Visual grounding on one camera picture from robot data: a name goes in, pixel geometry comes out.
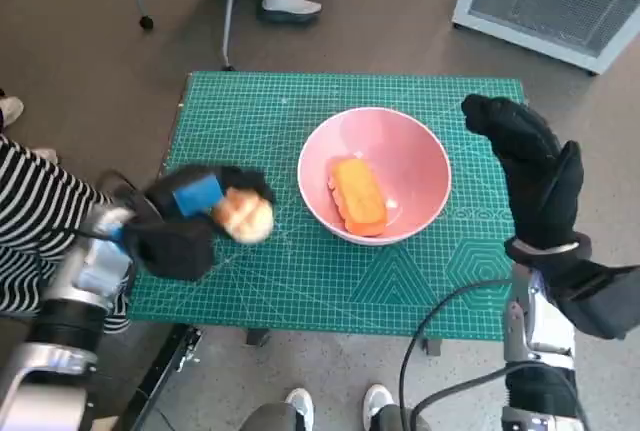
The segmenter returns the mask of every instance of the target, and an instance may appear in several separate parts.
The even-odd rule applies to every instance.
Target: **pink bowl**
[[[387,200],[383,234],[349,233],[328,187],[335,160],[367,161]],[[307,139],[298,160],[298,186],[311,213],[332,233],[352,243],[380,246],[423,230],[442,211],[451,190],[449,158],[422,123],[386,108],[355,108],[336,114]]]

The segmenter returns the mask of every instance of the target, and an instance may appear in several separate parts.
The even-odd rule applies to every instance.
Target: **gray floor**
[[[452,30],[455,0],[320,1],[322,21],[300,30],[258,23],[256,0],[237,0],[234,64],[244,70],[517,77],[558,133],[583,145],[579,224],[594,238],[596,258],[640,262],[634,145],[640,44],[593,79],[495,39]],[[28,108],[9,135],[55,147],[65,165],[87,179],[115,167],[138,184],[148,181],[166,147],[185,74],[221,64],[223,3],[148,0],[157,29],[143,35],[134,0],[0,0],[0,86]],[[3,328],[5,336],[10,328]],[[162,332],[141,323],[109,341],[102,353],[107,368],[131,377],[127,365],[148,362]],[[406,340],[283,332],[264,349],[241,343],[239,330],[207,329],[201,363],[176,376],[159,404],[176,429],[237,429],[259,404],[305,385],[316,399],[318,429],[358,430],[366,386],[381,381],[395,392]],[[595,429],[636,429],[640,333],[617,343],[581,338],[579,345],[581,392]],[[445,353],[433,361],[413,358],[412,402],[501,364],[497,344],[447,342]],[[119,383],[105,384],[113,406],[126,394]],[[427,417],[434,429],[495,430],[503,396],[495,384],[439,404]],[[153,415],[147,429],[167,428]]]

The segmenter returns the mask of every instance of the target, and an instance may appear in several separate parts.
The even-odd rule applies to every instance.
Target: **blue tag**
[[[206,212],[223,197],[220,183],[214,175],[209,175],[173,192],[178,209],[185,218]]]

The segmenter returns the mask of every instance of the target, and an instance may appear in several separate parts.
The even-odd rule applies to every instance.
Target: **table leg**
[[[202,331],[188,324],[175,324],[171,328],[169,336],[138,386],[139,392],[131,398],[127,409],[113,429],[118,431],[142,429],[144,420],[153,409],[169,377],[174,371],[180,372],[184,363],[193,358],[201,337]]]
[[[427,356],[442,356],[442,339],[422,338],[420,348]]]
[[[267,328],[247,329],[247,340],[245,341],[245,344],[247,346],[255,346],[256,348],[261,348],[262,346],[267,344],[267,341],[269,341],[269,338],[271,337],[269,331],[270,330]]]

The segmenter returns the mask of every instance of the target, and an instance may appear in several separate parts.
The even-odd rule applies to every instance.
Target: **bread roll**
[[[273,230],[271,203],[255,191],[229,188],[211,214],[239,243],[264,241]]]
[[[357,236],[378,236],[387,227],[387,206],[369,165],[358,158],[333,166],[329,189],[344,219],[344,226]]]

